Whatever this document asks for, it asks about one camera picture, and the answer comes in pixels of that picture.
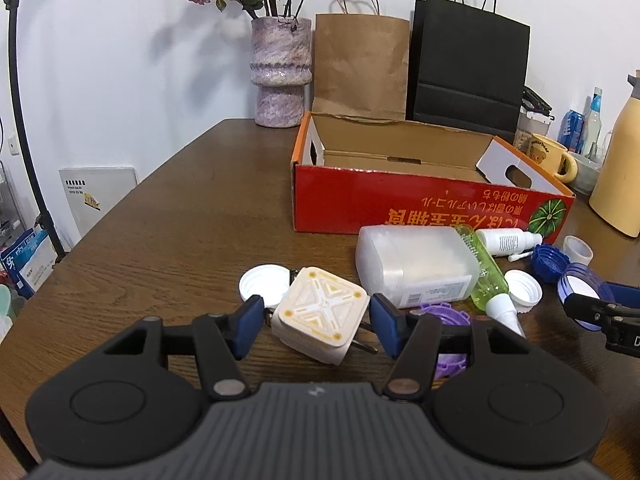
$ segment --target white wall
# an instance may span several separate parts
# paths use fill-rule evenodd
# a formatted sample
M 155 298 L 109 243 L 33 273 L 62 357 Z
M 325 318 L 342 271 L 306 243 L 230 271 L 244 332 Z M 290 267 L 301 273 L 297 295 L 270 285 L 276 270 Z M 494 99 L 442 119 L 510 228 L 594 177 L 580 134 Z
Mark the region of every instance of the white wall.
M 380 1 L 383 14 L 402 18 L 414 7 L 414 0 Z M 142 179 L 218 121 L 253 114 L 250 20 L 235 4 L 220 14 L 213 4 L 186 0 L 20 2 L 26 128 L 44 196 L 70 244 L 79 234 L 59 168 L 131 165 Z M 302 16 L 330 3 L 307 0 Z M 527 84 L 558 118 L 583 110 L 600 86 L 603 129 L 610 130 L 629 96 L 626 74 L 640 68 L 640 0 L 498 0 L 498 12 L 531 26 Z M 3 13 L 2 30 L 6 20 Z M 11 130 L 5 56 L 0 71 L 0 114 Z M 21 158 L 6 146 L 0 158 L 33 219 Z

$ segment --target green bottle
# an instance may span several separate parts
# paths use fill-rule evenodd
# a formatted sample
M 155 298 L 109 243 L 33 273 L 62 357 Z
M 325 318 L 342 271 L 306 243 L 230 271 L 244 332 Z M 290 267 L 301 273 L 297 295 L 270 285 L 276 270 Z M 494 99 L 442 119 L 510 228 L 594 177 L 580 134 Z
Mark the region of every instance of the green bottle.
M 516 307 L 509 296 L 509 285 L 500 267 L 470 226 L 459 225 L 455 229 L 480 263 L 480 276 L 471 290 L 474 304 L 488 316 L 524 337 Z

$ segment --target marbled vase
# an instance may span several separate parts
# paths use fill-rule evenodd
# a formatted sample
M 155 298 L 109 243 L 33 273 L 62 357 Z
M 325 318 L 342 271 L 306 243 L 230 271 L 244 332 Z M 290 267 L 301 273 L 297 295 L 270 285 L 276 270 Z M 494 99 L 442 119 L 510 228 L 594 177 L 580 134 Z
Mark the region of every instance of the marbled vase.
M 251 82 L 258 87 L 255 123 L 298 126 L 305 112 L 304 86 L 312 79 L 311 20 L 265 17 L 251 24 Z

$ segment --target table top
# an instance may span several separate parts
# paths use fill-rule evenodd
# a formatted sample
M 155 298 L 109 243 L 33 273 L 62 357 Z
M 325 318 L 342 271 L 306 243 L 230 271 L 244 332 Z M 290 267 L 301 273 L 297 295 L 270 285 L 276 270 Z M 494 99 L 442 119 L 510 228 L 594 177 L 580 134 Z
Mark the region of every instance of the table top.
M 24 423 L 31 393 L 110 336 L 144 316 L 187 324 L 231 312 L 238 280 L 263 263 L 317 266 L 357 282 L 357 237 L 293 232 L 289 160 L 295 130 L 226 120 L 194 140 L 131 191 L 54 270 L 0 346 L 0 405 L 33 450 Z M 593 270 L 640 285 L 640 245 L 618 234 L 577 200 L 563 235 L 594 251 Z M 500 258 L 504 270 L 524 268 Z M 566 318 L 553 287 L 521 316 L 527 338 L 593 381 L 610 409 L 594 462 L 617 479 L 640 478 L 640 360 L 604 349 L 604 336 Z M 464 309 L 478 314 L 470 302 Z M 375 342 L 374 336 L 366 339 Z M 340 367 L 312 361 L 266 330 L 242 371 L 261 381 L 370 381 L 382 384 L 392 362 L 350 349 Z M 170 367 L 197 384 L 192 358 Z M 6 480 L 22 471 L 0 444 Z

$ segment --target red box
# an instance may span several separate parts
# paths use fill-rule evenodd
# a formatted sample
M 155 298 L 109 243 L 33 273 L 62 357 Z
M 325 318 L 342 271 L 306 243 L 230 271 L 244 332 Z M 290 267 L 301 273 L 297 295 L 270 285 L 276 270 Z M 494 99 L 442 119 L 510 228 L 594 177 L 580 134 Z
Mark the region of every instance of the red box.
M 313 233 L 465 223 L 553 243 L 575 198 L 499 137 L 315 113 L 300 126 L 291 182 L 294 229 Z

